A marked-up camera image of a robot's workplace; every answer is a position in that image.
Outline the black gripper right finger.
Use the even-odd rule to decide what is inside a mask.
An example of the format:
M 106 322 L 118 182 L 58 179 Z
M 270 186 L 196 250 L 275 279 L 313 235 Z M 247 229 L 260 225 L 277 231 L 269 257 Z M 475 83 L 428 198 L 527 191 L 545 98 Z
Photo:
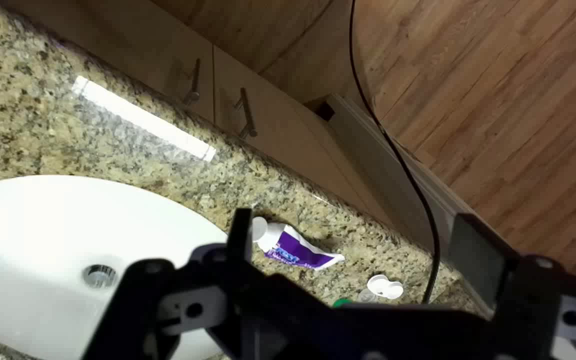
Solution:
M 477 297 L 495 308 L 516 251 L 478 216 L 461 212 L 455 217 L 448 262 L 466 278 Z

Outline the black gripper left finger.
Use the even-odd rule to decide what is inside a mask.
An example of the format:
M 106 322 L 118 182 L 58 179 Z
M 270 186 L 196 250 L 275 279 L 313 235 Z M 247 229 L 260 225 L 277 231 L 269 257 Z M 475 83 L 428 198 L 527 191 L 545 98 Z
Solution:
M 228 251 L 235 257 L 251 260 L 253 257 L 253 216 L 251 208 L 238 208 L 235 212 L 231 231 L 228 231 Z

